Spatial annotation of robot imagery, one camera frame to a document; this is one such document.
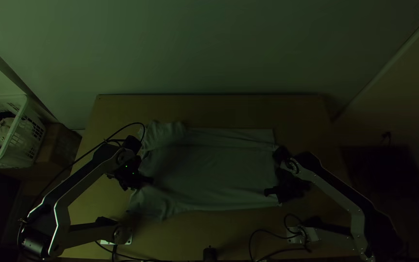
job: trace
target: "robotic arm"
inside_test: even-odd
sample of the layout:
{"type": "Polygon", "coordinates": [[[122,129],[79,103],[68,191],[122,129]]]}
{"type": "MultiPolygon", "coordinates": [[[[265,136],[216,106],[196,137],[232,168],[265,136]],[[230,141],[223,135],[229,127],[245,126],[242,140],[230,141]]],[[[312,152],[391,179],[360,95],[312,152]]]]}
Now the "robotic arm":
{"type": "MultiPolygon", "coordinates": [[[[122,147],[100,146],[90,162],[51,190],[29,213],[19,233],[18,245],[42,260],[49,260],[61,255],[66,248],[97,240],[129,244],[129,229],[106,217],[98,217],[94,223],[71,225],[68,206],[105,173],[109,178],[117,179],[124,190],[139,189],[144,183],[152,183],[152,178],[138,172],[140,148],[140,141],[133,136],[127,137],[122,147]]],[[[279,164],[289,176],[317,185],[352,216],[349,228],[323,223],[318,217],[307,219],[291,228],[301,228],[306,234],[292,234],[291,243],[302,243],[305,239],[333,242],[356,250],[362,260],[369,262],[387,261],[400,250],[402,241],[390,219],[377,211],[368,199],[325,170],[313,154],[306,152],[286,157],[279,164]]]]}
{"type": "Polygon", "coordinates": [[[68,206],[103,174],[116,178],[124,190],[152,183],[152,178],[138,172],[141,158],[137,153],[141,146],[133,136],[128,136],[122,147],[101,145],[90,162],[51,190],[30,211],[19,233],[18,245],[47,260],[61,255],[66,248],[100,239],[126,244],[129,230],[117,221],[98,217],[94,223],[71,225],[68,206]]]}

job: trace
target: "wooden table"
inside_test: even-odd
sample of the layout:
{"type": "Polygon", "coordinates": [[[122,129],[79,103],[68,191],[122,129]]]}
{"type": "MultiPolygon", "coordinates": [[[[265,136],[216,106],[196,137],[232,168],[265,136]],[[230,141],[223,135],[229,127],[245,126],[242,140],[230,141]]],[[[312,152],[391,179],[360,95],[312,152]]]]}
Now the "wooden table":
{"type": "MultiPolygon", "coordinates": [[[[183,121],[189,127],[270,128],[276,142],[293,154],[309,150],[333,174],[349,182],[342,158],[319,96],[289,95],[100,95],[95,101],[78,155],[82,155],[120,127],[140,121],[183,121]]],[[[115,138],[136,134],[137,127],[120,132],[115,138]]],[[[77,170],[87,160],[74,167],[77,170]]],[[[130,191],[124,192],[117,181],[103,176],[70,206],[72,224],[93,222],[98,216],[116,220],[126,218],[130,191]]],[[[348,226],[350,217],[334,201],[313,188],[307,196],[282,207],[223,212],[189,212],[162,223],[140,221],[133,243],[118,252],[141,258],[187,261],[202,260],[203,249],[218,249],[220,260],[248,260],[248,238],[256,229],[286,234],[282,219],[294,213],[301,219],[320,215],[324,221],[348,226]]],[[[288,220],[292,226],[296,221],[288,220]]],[[[260,233],[252,250],[259,259],[278,249],[295,247],[286,240],[260,233]]],[[[325,243],[312,244],[312,253],[292,251],[275,258],[314,258],[356,255],[325,243]]],[[[110,259],[110,254],[88,243],[64,251],[63,257],[110,259]]]]}

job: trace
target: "laundry basket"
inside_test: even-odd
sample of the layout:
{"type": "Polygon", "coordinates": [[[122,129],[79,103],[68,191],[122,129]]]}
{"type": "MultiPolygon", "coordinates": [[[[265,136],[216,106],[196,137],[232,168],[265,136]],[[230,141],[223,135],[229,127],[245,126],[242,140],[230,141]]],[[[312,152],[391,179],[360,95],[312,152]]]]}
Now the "laundry basket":
{"type": "Polygon", "coordinates": [[[45,126],[26,95],[0,96],[0,112],[16,115],[0,150],[0,168],[31,166],[45,134],[45,126]]]}

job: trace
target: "cardboard box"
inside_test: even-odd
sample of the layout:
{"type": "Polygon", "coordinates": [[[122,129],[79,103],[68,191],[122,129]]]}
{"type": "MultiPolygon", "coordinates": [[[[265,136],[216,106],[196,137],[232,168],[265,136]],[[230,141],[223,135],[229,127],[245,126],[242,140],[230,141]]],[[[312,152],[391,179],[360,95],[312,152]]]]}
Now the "cardboard box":
{"type": "MultiPolygon", "coordinates": [[[[81,142],[81,136],[63,124],[47,124],[46,128],[45,138],[33,166],[0,169],[0,173],[23,181],[22,194],[26,196],[35,196],[40,193],[53,177],[69,166],[75,160],[81,142]]],[[[70,170],[71,168],[63,172],[49,188],[53,188],[68,177],[70,170]]]]}

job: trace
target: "power cord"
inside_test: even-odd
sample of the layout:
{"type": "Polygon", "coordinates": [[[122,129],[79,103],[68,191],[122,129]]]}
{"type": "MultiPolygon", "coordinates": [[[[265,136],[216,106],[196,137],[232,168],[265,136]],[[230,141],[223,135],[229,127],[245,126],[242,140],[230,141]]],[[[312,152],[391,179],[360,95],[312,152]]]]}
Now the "power cord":
{"type": "Polygon", "coordinates": [[[19,252],[28,260],[30,261],[34,261],[34,262],[41,262],[42,260],[39,260],[37,258],[32,258],[30,257],[25,250],[22,248],[21,246],[21,242],[20,242],[20,234],[23,230],[23,227],[25,224],[28,223],[28,216],[30,214],[30,211],[34,208],[34,206],[38,203],[38,200],[40,199],[40,197],[43,195],[43,193],[59,178],[60,175],[62,175],[65,171],[67,171],[68,169],[70,169],[73,165],[75,165],[76,163],[78,163],[81,159],[83,159],[84,157],[86,157],[87,155],[89,155],[91,152],[95,151],[98,147],[100,147],[101,145],[105,144],[105,143],[109,143],[110,139],[113,138],[115,135],[117,135],[120,131],[122,131],[123,129],[129,127],[129,126],[133,126],[133,125],[141,125],[143,127],[143,134],[142,137],[140,138],[140,142],[143,141],[143,138],[145,137],[145,125],[141,122],[133,122],[130,123],[128,125],[125,125],[123,127],[121,127],[120,129],[118,129],[116,132],[114,132],[112,135],[110,135],[108,138],[104,139],[102,142],[100,142],[98,145],[96,145],[95,147],[93,147],[92,149],[90,149],[88,152],[86,152],[85,154],[83,154],[82,156],[80,156],[79,158],[77,158],[74,162],[72,162],[71,164],[69,164],[68,166],[64,167],[58,174],[56,174],[49,182],[48,184],[40,191],[40,193],[35,197],[35,199],[33,200],[32,204],[30,205],[29,211],[27,212],[27,214],[25,215],[24,218],[20,219],[20,227],[19,227],[19,231],[17,232],[17,248],[19,249],[19,252]]]}
{"type": "Polygon", "coordinates": [[[140,258],[135,258],[135,257],[130,257],[130,256],[126,256],[123,254],[119,254],[117,253],[117,245],[113,246],[112,250],[109,250],[107,248],[105,248],[104,246],[102,246],[98,241],[95,241],[95,244],[97,244],[100,248],[104,249],[105,251],[111,253],[111,261],[114,262],[114,256],[119,256],[119,257],[124,257],[124,258],[128,258],[129,260],[122,260],[119,262],[130,262],[130,261],[143,261],[143,262],[165,262],[162,260],[157,260],[157,259],[140,259],[140,258]]]}
{"type": "Polygon", "coordinates": [[[277,234],[274,234],[274,233],[272,233],[272,232],[270,232],[270,231],[267,231],[267,230],[265,230],[265,229],[258,229],[258,230],[255,230],[251,235],[250,235],[250,239],[248,240],[248,254],[250,255],[250,261],[251,262],[260,262],[260,261],[262,261],[262,260],[265,260],[265,259],[268,259],[268,258],[270,258],[271,256],[274,256],[274,255],[276,255],[276,254],[279,254],[279,253],[283,253],[283,252],[288,252],[288,251],[296,251],[296,250],[305,250],[305,251],[307,251],[307,252],[311,252],[311,250],[307,247],[307,244],[308,244],[308,236],[307,236],[307,234],[306,234],[306,232],[305,232],[305,230],[303,229],[303,228],[300,228],[300,230],[303,232],[303,234],[302,234],[302,232],[294,232],[294,231],[292,231],[292,230],[290,230],[289,229],[289,227],[287,226],[287,223],[286,223],[286,219],[288,218],[288,217],[294,217],[295,219],[297,219],[298,220],[298,222],[299,222],[299,224],[301,224],[302,223],[302,220],[300,220],[300,218],[298,218],[296,215],[294,215],[294,214],[291,214],[291,213],[288,213],[288,214],[286,214],[285,216],[284,216],[284,227],[287,229],[287,231],[289,231],[290,233],[292,233],[292,234],[294,234],[293,236],[289,236],[289,237],[283,237],[283,236],[280,236],[280,235],[277,235],[277,234]],[[264,233],[267,233],[267,234],[269,234],[269,235],[272,235],[272,236],[274,236],[274,237],[276,237],[276,238],[279,238],[279,239],[291,239],[291,238],[295,238],[295,237],[297,237],[297,236],[300,236],[300,235],[304,235],[305,236],[305,239],[304,239],[304,244],[303,244],[303,247],[298,247],[298,248],[285,248],[285,249],[281,249],[281,250],[278,250],[278,251],[275,251],[275,252],[273,252],[273,253],[270,253],[270,254],[268,254],[268,255],[266,255],[266,256],[263,256],[261,259],[258,259],[258,260],[254,260],[253,259],[253,255],[252,255],[252,239],[253,239],[253,236],[257,233],[257,232],[264,232],[264,233]]]}

